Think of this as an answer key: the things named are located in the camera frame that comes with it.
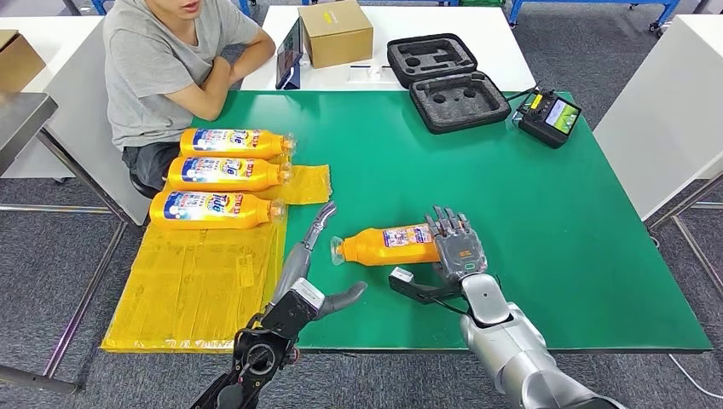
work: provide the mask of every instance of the tide bottle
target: tide bottle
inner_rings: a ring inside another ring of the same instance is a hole
[[[259,192],[291,179],[292,166],[263,159],[175,158],[168,183],[176,190],[203,192]]]
[[[427,224],[400,228],[368,228],[348,239],[332,238],[332,262],[359,262],[385,266],[413,262],[438,262],[437,246]]]
[[[190,128],[181,134],[183,156],[269,159],[291,155],[296,142],[290,135],[267,130],[204,130]]]
[[[286,208],[280,200],[247,193],[164,191],[153,198],[148,213],[162,228],[254,228],[282,218]]]

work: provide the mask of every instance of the tablet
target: tablet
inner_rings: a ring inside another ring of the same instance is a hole
[[[283,89],[292,77],[293,70],[298,69],[298,61],[304,54],[301,40],[301,20],[296,19],[292,29],[276,50],[276,89]]]

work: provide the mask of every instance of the yellow plastic bag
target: yellow plastic bag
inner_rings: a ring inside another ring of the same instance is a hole
[[[332,194],[329,165],[292,166],[292,179],[286,185],[255,192],[260,199],[283,199],[287,205],[326,203]]]
[[[328,166],[293,171],[291,183],[258,196],[293,205],[328,201]],[[230,352],[234,334],[273,295],[285,239],[286,220],[247,230],[148,226],[101,348]]]

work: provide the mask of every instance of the floor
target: floor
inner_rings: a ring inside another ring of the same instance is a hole
[[[92,13],[89,2],[78,2]],[[268,1],[252,9],[263,21]],[[678,12],[695,3],[682,0]],[[594,126],[654,46],[648,24],[660,6],[526,4],[514,35],[535,78],[572,91]],[[0,0],[0,15],[63,14],[60,0]],[[238,54],[238,49],[227,50]],[[723,191],[710,199],[723,199]],[[0,203],[98,205],[78,181],[0,180]],[[690,210],[684,220],[723,271],[723,213]],[[0,213],[0,363],[42,371],[117,223],[110,216]],[[680,356],[705,388],[723,392],[723,299],[678,230],[661,228],[661,253],[715,350]],[[120,243],[59,377],[85,381],[74,396],[0,383],[0,408],[188,407],[228,364],[212,354],[107,354],[97,345],[113,316],[140,236]],[[694,389],[666,355],[560,354],[560,367],[630,408],[723,408]],[[503,408],[469,354],[314,354],[281,372],[260,407]]]

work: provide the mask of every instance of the green table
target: green table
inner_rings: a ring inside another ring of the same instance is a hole
[[[430,134],[406,92],[235,92],[215,128],[292,132],[296,164],[330,164],[338,206],[309,280],[326,294],[369,283],[359,303],[308,325],[322,350],[465,349],[459,317],[392,291],[392,267],[333,266],[328,243],[364,228],[464,212],[508,301],[552,350],[702,351],[711,344],[584,120],[550,149],[508,122]],[[286,251],[318,205],[289,210]],[[436,284],[428,265],[406,266]]]

